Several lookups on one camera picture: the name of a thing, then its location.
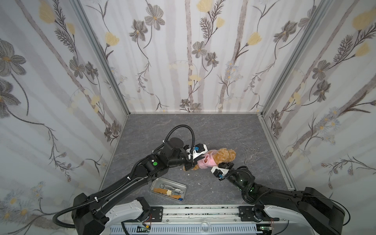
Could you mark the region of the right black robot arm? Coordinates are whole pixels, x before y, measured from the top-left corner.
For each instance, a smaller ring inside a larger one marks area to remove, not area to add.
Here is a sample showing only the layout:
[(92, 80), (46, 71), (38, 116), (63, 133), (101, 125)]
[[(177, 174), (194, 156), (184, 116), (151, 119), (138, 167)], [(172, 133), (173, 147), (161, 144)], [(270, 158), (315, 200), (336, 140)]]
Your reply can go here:
[(253, 206), (252, 221), (281, 218), (280, 215), (268, 212), (269, 207), (301, 215), (308, 226), (320, 235), (342, 234), (347, 211), (338, 202), (310, 187), (304, 191), (283, 191), (263, 186), (255, 182), (248, 167), (233, 169), (233, 166), (233, 163), (221, 163), (212, 167), (211, 172), (219, 181), (228, 180), (241, 191), (242, 199)]

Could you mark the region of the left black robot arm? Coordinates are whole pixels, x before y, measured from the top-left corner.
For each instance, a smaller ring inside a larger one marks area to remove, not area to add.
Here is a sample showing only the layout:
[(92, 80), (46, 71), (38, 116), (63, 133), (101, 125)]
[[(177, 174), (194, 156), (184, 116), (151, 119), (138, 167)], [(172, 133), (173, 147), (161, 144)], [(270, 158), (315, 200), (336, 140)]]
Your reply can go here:
[(193, 168), (208, 151), (205, 144), (184, 145), (179, 138), (164, 141), (151, 154), (139, 160), (131, 172), (111, 186), (89, 196), (74, 199), (71, 217), (79, 235), (99, 235), (109, 224), (109, 211), (133, 191), (163, 176), (172, 167)]

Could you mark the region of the wooden brush in tray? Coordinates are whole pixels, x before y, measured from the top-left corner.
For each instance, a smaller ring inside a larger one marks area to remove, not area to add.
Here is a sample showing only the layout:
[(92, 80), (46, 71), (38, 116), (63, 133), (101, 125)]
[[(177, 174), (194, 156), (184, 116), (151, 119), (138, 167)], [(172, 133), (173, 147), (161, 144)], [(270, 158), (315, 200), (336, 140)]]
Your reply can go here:
[(157, 194), (160, 194), (160, 195), (172, 198), (174, 200), (183, 201), (183, 197), (182, 197), (181, 194), (178, 194), (178, 193), (176, 193), (174, 191), (171, 191), (171, 190), (161, 189), (161, 188), (154, 188), (152, 191), (154, 193), (157, 193)]

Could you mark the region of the brown teddy bear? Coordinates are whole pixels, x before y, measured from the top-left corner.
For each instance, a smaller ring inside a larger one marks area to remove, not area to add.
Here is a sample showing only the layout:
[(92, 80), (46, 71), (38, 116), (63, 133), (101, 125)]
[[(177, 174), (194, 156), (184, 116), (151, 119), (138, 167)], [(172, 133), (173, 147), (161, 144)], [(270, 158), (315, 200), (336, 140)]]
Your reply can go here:
[(221, 148), (217, 150), (218, 153), (215, 154), (214, 159), (215, 162), (219, 165), (220, 163), (229, 163), (232, 162), (236, 158), (236, 152), (232, 149), (227, 149), (227, 148)]

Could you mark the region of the metal tray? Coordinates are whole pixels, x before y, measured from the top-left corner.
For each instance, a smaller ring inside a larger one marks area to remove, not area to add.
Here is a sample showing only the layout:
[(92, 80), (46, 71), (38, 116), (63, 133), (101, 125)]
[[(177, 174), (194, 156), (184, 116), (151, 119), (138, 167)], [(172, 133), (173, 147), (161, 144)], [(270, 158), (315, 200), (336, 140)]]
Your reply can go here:
[(166, 178), (157, 178), (151, 185), (150, 190), (158, 195), (171, 198), (176, 201), (184, 201), (187, 186)]

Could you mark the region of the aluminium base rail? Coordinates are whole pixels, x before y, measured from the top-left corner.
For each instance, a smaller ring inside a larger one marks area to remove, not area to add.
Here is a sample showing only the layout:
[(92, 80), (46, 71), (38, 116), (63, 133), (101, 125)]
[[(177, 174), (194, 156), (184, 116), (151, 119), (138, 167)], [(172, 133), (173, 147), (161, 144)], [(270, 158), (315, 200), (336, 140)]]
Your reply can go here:
[(261, 222), (251, 206), (162, 205), (141, 210), (135, 204), (115, 206), (104, 235), (315, 235), (303, 216), (268, 206)]

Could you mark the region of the pink teddy hoodie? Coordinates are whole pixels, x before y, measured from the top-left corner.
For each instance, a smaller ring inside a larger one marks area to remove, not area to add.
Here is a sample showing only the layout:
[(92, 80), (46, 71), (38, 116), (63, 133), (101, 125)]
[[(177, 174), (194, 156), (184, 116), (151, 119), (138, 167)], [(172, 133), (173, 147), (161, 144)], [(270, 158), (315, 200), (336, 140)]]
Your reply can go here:
[(199, 169), (207, 169), (209, 167), (218, 166), (218, 164), (215, 162), (214, 156), (217, 154), (217, 150), (209, 150), (203, 159), (199, 160), (197, 162), (197, 167)]

